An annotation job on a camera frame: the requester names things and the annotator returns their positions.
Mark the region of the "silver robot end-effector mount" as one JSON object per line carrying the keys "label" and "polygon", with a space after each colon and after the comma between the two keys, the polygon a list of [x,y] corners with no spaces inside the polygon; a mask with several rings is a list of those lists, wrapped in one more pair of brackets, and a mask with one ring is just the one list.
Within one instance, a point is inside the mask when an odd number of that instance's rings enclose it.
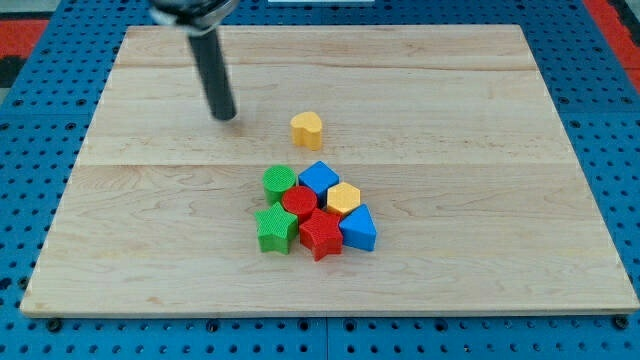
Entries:
{"label": "silver robot end-effector mount", "polygon": [[205,34],[219,26],[240,4],[240,0],[150,0],[152,20],[190,34]]}

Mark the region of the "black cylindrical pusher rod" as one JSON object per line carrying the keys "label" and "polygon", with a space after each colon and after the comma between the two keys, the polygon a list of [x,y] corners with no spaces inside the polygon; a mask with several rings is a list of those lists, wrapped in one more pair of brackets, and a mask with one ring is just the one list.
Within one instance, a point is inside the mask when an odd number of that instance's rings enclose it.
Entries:
{"label": "black cylindrical pusher rod", "polygon": [[220,121],[233,119],[237,110],[217,30],[188,40],[211,115]]}

